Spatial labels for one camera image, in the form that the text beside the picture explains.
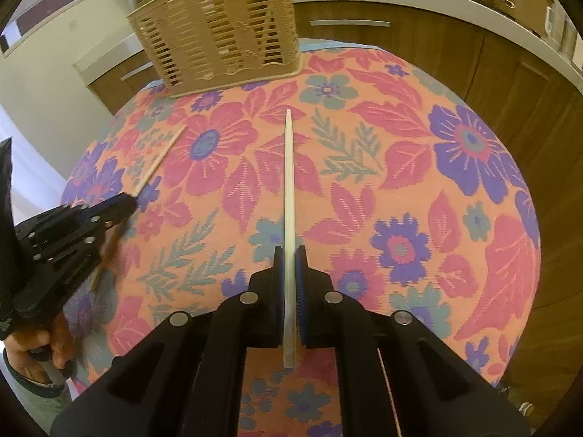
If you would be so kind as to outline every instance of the plastic dish rack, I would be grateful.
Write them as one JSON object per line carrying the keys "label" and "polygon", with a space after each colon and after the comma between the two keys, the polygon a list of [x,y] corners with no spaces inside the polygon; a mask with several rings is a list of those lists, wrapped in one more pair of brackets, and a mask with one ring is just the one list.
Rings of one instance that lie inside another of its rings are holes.
{"label": "plastic dish rack", "polygon": [[152,0],[128,20],[172,97],[301,70],[291,0]]}

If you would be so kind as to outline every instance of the floral tablecloth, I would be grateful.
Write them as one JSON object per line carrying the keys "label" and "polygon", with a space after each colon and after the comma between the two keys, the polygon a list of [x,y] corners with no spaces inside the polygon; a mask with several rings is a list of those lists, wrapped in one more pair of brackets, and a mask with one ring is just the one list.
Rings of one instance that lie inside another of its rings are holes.
{"label": "floral tablecloth", "polygon": [[[496,382],[539,277],[527,186],[455,94],[378,49],[304,54],[287,80],[179,99],[142,90],[75,167],[64,202],[131,192],[170,154],[96,294],[65,308],[83,390],[175,310],[211,311],[246,289],[283,240],[284,121],[295,132],[296,221],[310,266],[369,310],[408,309]],[[339,436],[333,350],[249,350],[240,433]]]}

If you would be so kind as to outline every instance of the wooden stick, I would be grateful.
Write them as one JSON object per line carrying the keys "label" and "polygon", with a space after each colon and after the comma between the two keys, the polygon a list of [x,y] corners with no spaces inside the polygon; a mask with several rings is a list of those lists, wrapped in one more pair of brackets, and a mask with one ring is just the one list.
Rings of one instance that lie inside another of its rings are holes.
{"label": "wooden stick", "polygon": [[286,112],[285,206],[284,206],[284,307],[283,367],[296,366],[296,199],[294,185],[294,150],[292,112]]}
{"label": "wooden stick", "polygon": [[[180,138],[180,135],[183,133],[183,131],[185,129],[186,129],[186,126],[181,127],[176,132],[176,134],[174,134],[174,136],[172,136],[172,139],[168,142],[168,145],[165,147],[164,151],[162,151],[158,155],[158,157],[154,160],[154,162],[152,163],[152,166],[150,166],[150,169],[148,169],[148,172],[146,173],[146,175],[142,176],[142,179],[140,180],[140,182],[138,183],[138,185],[136,186],[136,188],[134,189],[134,191],[132,193],[133,197],[136,197],[136,198],[139,197],[139,195],[142,193],[142,190],[144,189],[144,187],[146,187],[148,182],[150,182],[150,178],[154,175],[154,173],[156,172],[158,167],[160,167],[162,160],[164,160],[166,155],[170,152],[170,150],[174,146],[174,143]],[[117,245],[125,232],[124,227],[126,225],[127,225],[126,221],[121,222],[120,224],[116,225],[114,227],[113,234],[111,235],[109,241],[106,242],[105,250],[103,253],[103,260],[101,261],[99,266],[97,266],[97,269],[95,270],[96,271],[95,276],[93,277],[93,283],[91,284],[91,291],[92,292],[97,291],[97,286],[99,285],[99,281],[101,280],[101,276],[103,275],[103,271],[109,266],[110,262],[115,257],[116,252],[117,252]]]}

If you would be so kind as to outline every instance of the sleeve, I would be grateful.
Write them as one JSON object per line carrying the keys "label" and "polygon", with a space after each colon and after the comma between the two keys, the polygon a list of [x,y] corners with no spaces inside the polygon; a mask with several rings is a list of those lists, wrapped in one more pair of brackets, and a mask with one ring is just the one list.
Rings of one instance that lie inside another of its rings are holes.
{"label": "sleeve", "polygon": [[0,363],[8,384],[22,406],[46,432],[50,433],[52,422],[71,403],[67,384],[43,385],[26,379],[8,363],[6,350]]}

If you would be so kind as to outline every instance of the purple flower pattern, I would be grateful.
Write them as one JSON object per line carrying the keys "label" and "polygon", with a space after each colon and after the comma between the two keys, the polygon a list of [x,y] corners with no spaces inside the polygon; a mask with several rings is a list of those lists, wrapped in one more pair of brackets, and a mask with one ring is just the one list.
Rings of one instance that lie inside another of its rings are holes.
{"label": "purple flower pattern", "polygon": [[528,191],[527,183],[524,180],[520,169],[518,169],[518,165],[509,153],[502,153],[500,157],[508,180],[513,186],[520,189],[514,196],[514,204],[516,205],[518,214],[523,221],[527,235],[530,237],[535,247],[538,248],[540,242],[539,223],[536,219],[535,206]]}
{"label": "purple flower pattern", "polygon": [[386,64],[385,67],[389,71],[390,75],[398,75],[399,77],[404,77],[405,75],[409,75],[409,73],[404,71],[403,67],[398,65],[398,64],[396,64],[396,65]]}
{"label": "purple flower pattern", "polygon": [[241,86],[241,89],[244,90],[245,92],[251,92],[252,90],[255,90],[257,87],[269,84],[269,82],[270,80],[263,80],[261,82],[250,82],[249,84],[243,84]]}
{"label": "purple flower pattern", "polygon": [[220,284],[220,290],[225,297],[233,297],[237,294],[245,292],[247,290],[247,282],[245,280],[245,271],[242,269],[237,271],[235,277],[231,279],[225,279]]}
{"label": "purple flower pattern", "polygon": [[219,91],[207,92],[197,98],[190,108],[193,112],[208,112],[209,109],[221,101],[222,97]]}
{"label": "purple flower pattern", "polygon": [[87,179],[85,202],[96,205],[121,191],[121,176],[125,168],[117,168],[117,158],[108,159],[101,171],[95,170]]}
{"label": "purple flower pattern", "polygon": [[88,363],[98,373],[111,365],[113,356],[104,326],[113,319],[117,302],[116,277],[106,270],[97,291],[91,291],[91,281],[87,280],[63,307],[78,348],[76,373],[84,373]]}
{"label": "purple flower pattern", "polygon": [[63,204],[72,204],[77,198],[84,198],[87,193],[87,179],[97,172],[95,166],[101,158],[103,151],[106,149],[107,143],[102,142],[93,148],[92,151],[87,151],[77,166],[73,169],[71,177],[65,186],[61,201]]}
{"label": "purple flower pattern", "polygon": [[147,184],[138,196],[138,208],[142,213],[146,211],[148,204],[158,200],[158,197],[160,196],[158,185],[160,185],[161,180],[162,176],[156,176],[154,182]]}
{"label": "purple flower pattern", "polygon": [[330,421],[309,427],[305,433],[308,437],[342,437],[342,424],[333,425]]}
{"label": "purple flower pattern", "polygon": [[482,368],[488,364],[490,356],[486,353],[486,348],[488,347],[488,337],[482,338],[477,347],[473,343],[467,342],[466,351],[466,363],[473,367],[477,373],[482,372]]}
{"label": "purple flower pattern", "polygon": [[389,225],[383,221],[374,224],[377,234],[371,238],[373,248],[382,251],[378,257],[382,267],[391,267],[392,283],[416,284],[426,276],[427,271],[422,261],[431,257],[427,247],[428,237],[419,233],[419,222],[409,213],[400,222],[392,218]]}
{"label": "purple flower pattern", "polygon": [[457,115],[434,105],[429,114],[431,132],[443,139],[434,146],[437,169],[472,196],[482,184],[496,204],[508,195],[501,154],[506,153],[494,133],[469,108],[457,105]]}

